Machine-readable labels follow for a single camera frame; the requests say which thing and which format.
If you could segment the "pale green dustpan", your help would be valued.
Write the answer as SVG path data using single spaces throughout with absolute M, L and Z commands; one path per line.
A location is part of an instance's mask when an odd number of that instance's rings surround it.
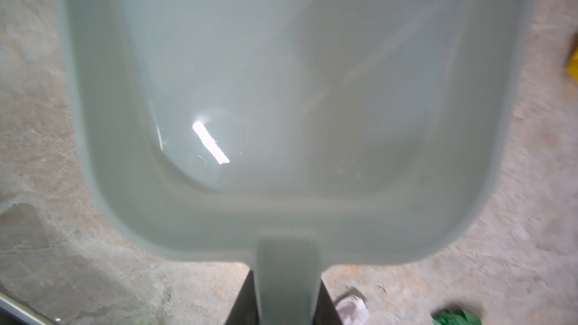
M 535 0 L 54 0 L 85 183 L 261 324 L 334 265 L 421 260 L 494 189 Z

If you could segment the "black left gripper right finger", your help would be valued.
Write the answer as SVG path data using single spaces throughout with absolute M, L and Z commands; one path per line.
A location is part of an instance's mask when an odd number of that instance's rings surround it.
M 338 314 L 334 302 L 321 281 L 319 297 L 315 310 L 315 325 L 342 325 L 343 322 Z

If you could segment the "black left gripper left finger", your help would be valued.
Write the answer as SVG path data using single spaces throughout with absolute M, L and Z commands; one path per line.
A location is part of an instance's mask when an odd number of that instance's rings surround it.
M 258 325 L 259 315 L 254 272 L 250 270 L 230 310 L 225 325 Z

